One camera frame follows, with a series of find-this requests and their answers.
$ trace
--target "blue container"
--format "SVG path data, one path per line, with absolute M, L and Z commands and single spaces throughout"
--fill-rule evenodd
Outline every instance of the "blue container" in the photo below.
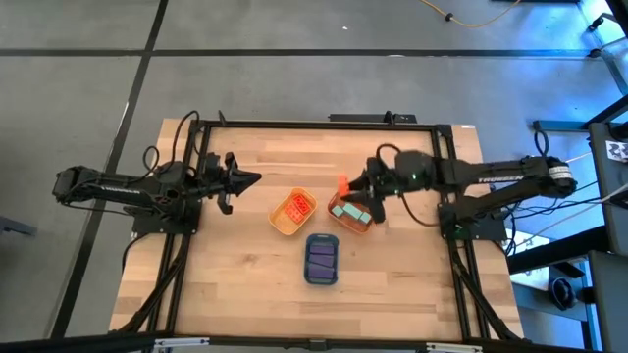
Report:
M 303 275 L 308 283 L 332 285 L 338 281 L 338 247 L 338 239 L 331 234 L 307 237 Z

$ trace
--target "small cube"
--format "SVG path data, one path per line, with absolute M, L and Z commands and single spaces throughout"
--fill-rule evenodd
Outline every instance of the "small cube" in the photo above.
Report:
M 359 220 L 360 216 L 362 216 L 362 211 L 360 211 L 357 207 L 351 205 L 350 203 L 344 204 L 344 211 L 356 220 Z
M 369 221 L 371 221 L 371 215 L 369 215 L 368 213 L 363 213 L 362 216 L 360 216 L 360 222 L 363 224 L 368 224 Z
M 339 205 L 334 206 L 334 208 L 332 209 L 332 213 L 334 214 L 334 216 L 336 217 L 340 217 L 342 216 L 342 213 L 344 213 L 344 211 L 342 210 L 342 207 Z

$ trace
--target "orange tray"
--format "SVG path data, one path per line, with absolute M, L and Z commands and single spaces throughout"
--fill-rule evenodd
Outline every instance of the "orange tray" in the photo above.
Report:
M 333 219 L 335 219 L 336 221 L 340 222 L 343 226 L 358 232 L 358 233 L 365 233 L 369 227 L 371 226 L 371 224 L 373 223 L 373 217 L 371 217 L 371 219 L 369 220 L 368 223 L 364 224 L 361 223 L 359 221 L 356 221 L 353 217 L 347 215 L 347 214 L 342 214 L 340 215 L 340 217 L 336 217 L 336 215 L 334 215 L 334 213 L 332 212 L 332 210 L 334 209 L 335 206 L 344 206 L 344 204 L 346 204 L 346 202 L 342 201 L 340 199 L 340 196 L 338 193 L 336 193 L 336 195 L 334 195 L 334 197 L 332 197 L 332 200 L 330 201 L 330 203 L 327 205 L 327 212 L 329 212 L 330 216 L 332 216 Z M 371 214 L 371 211 L 368 209 L 368 207 L 357 204 L 357 203 L 351 203 L 351 205 L 355 206 L 358 210 L 362 211 L 362 212 L 366 212 L 369 215 Z
M 307 205 L 309 206 L 309 211 L 307 211 L 303 217 L 300 218 L 299 215 L 289 215 L 287 213 L 298 213 L 299 208 L 294 203 L 294 197 L 301 196 Z M 283 235 L 293 235 L 296 231 L 307 222 L 307 220 L 312 216 L 314 211 L 316 210 L 316 199 L 309 192 L 305 191 L 304 188 L 295 187 L 290 194 L 282 201 L 277 208 L 268 215 L 268 221 L 275 227 L 278 231 L 280 231 Z

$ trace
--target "wooden tabletop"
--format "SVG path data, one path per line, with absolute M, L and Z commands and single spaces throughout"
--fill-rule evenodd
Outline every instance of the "wooden tabletop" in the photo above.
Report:
M 169 156 L 177 120 L 165 120 L 157 147 Z M 177 154 L 183 155 L 182 133 Z M 473 126 L 454 126 L 459 159 L 481 162 Z M 415 131 L 212 128 L 209 150 L 233 151 L 239 167 L 263 175 L 223 215 L 215 200 L 203 201 L 192 237 L 175 332 L 191 335 L 460 340 L 455 294 L 445 242 L 437 227 L 422 227 L 400 200 L 385 202 L 387 221 L 356 234 L 333 220 L 326 205 L 338 174 L 357 177 L 378 145 L 432 153 L 430 135 Z M 383 154 L 389 165 L 393 152 Z M 268 214 L 293 187 L 306 188 L 318 209 L 293 236 L 280 234 Z M 474 186 L 468 194 L 487 188 Z M 412 211 L 437 221 L 436 192 L 406 195 Z M 340 241 L 339 281 L 308 284 L 303 278 L 305 238 L 330 233 Z M 111 328 L 125 324 L 152 290 L 164 234 L 151 234 L 131 249 Z M 508 268 L 494 244 L 475 241 L 483 291 L 500 317 L 522 335 Z M 478 334 L 473 300 L 471 328 Z M 159 327 L 165 325 L 169 294 Z

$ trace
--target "gray floor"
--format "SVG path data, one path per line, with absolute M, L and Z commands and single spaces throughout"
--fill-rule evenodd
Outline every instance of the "gray floor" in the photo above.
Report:
M 469 23 L 507 6 L 436 3 Z M 492 26 L 467 29 L 445 23 L 415 0 L 182 0 L 168 6 L 157 47 L 587 49 L 598 45 L 585 31 L 603 8 L 597 4 L 524 4 Z M 0 48 L 142 48 L 157 5 L 0 0 Z M 85 212 L 55 204 L 54 175 L 73 165 L 103 167 L 137 65 L 137 58 L 0 57 L 0 215 L 39 228 L 36 237 L 0 236 L 0 341 L 47 334 L 85 218 Z M 162 119 L 192 109 L 205 119 L 215 119 L 221 109 L 232 120 L 413 113 L 426 124 L 476 125 L 489 161 L 537 153 L 532 120 L 584 121 L 619 97 L 601 59 L 154 58 L 118 171 L 143 173 L 141 152 L 154 143 Z M 550 153 L 578 156 L 588 149 L 585 137 L 553 134 Z M 595 180 L 591 158 L 572 168 L 582 184 Z M 595 193 L 593 187 L 574 199 Z M 531 218 L 518 227 L 535 232 L 555 219 Z M 600 210 L 592 211 L 547 236 L 601 222 Z M 104 216 L 70 335 L 106 331 L 130 227 L 127 219 Z M 526 336 L 535 341 L 582 344 L 579 323 L 520 314 Z M 571 333 L 551 334 L 560 328 Z

